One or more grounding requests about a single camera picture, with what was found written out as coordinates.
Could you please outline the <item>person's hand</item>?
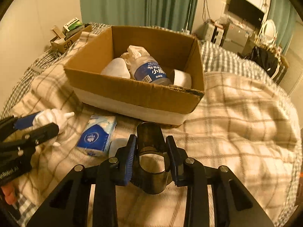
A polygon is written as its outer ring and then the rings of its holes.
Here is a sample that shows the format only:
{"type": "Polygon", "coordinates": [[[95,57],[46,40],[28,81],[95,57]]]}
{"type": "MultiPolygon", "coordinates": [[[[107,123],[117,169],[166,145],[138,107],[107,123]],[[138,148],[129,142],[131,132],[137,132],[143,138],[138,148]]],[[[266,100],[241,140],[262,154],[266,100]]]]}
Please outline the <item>person's hand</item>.
{"type": "Polygon", "coordinates": [[[7,183],[4,186],[1,186],[1,190],[4,193],[4,199],[8,205],[13,205],[16,203],[16,195],[14,190],[14,185],[12,182],[7,183]]]}

